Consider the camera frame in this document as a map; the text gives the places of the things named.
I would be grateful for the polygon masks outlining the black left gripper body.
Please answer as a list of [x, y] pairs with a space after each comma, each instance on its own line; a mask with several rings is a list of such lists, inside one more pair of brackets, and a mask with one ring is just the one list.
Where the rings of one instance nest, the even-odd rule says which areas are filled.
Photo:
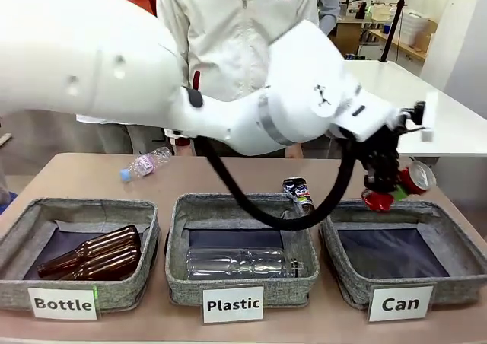
[[398, 141], [396, 130], [382, 126], [370, 138], [356, 144], [355, 154], [369, 176], [396, 179], [399, 171]]

